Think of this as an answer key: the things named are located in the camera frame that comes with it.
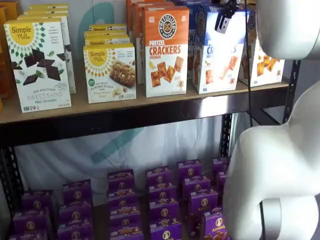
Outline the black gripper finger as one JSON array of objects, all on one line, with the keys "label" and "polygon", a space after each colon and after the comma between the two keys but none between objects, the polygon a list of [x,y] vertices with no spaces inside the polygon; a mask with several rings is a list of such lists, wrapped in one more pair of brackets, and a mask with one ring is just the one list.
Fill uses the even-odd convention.
[{"label": "black gripper finger", "polygon": [[225,34],[232,16],[238,10],[238,1],[221,0],[220,4],[222,5],[222,9],[219,10],[216,19],[215,31],[221,34]]}]

